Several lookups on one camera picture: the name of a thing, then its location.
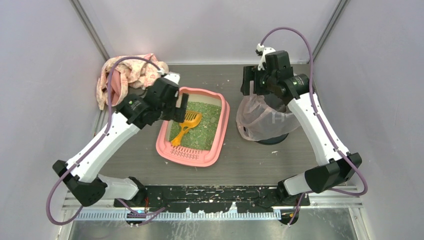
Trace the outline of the pink plastic trash bag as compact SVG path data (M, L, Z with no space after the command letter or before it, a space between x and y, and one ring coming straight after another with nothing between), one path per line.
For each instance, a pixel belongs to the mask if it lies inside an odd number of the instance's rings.
M252 142L277 138L301 126L283 100L273 94L244 96L235 122L241 137Z

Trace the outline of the pink litter box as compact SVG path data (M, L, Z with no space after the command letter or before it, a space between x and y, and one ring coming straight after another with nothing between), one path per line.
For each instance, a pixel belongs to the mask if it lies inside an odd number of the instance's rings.
M180 88L179 93L181 95L188 94L188 102L201 102L221 107L211 149L198 150L183 146L172 146L169 140L173 122L165 120L161 125L156 140L156 151L161 157L177 164L190 167L211 166L218 160L224 144L230 116L230 105L222 94L202 88L183 86Z

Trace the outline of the dark round trash bin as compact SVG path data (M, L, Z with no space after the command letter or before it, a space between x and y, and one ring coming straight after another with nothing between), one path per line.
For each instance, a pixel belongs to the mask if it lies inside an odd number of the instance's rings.
M268 145L276 145L276 144L283 142L288 137L288 135L289 134L286 133L286 134L282 134L282 135L277 136L277 137L271 137L271 138L259 140L259 141L256 141L256 142L259 143L259 144L262 144L262 145L267 145L267 146Z

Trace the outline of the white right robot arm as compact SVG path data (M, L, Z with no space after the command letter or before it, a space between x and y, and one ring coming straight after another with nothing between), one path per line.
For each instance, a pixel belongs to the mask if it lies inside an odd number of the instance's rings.
M331 128L319 107L313 85L305 74L294 74L288 52L266 47L256 52L258 65L243 68L243 95L273 94L299 121L315 154L317 166L277 184L276 194L286 200L302 193L322 193L347 182L361 165L359 153L351 153Z

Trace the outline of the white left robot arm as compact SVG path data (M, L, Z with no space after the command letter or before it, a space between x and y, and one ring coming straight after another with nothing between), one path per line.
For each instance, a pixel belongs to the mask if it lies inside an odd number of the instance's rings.
M135 207L145 204L147 190L135 177L115 178L99 172L111 156L132 136L158 120L182 123L189 95L179 96L180 75L168 73L148 87L144 95L129 94L116 106L110 121L81 152L68 161L57 160L52 168L68 190L84 206L114 199Z

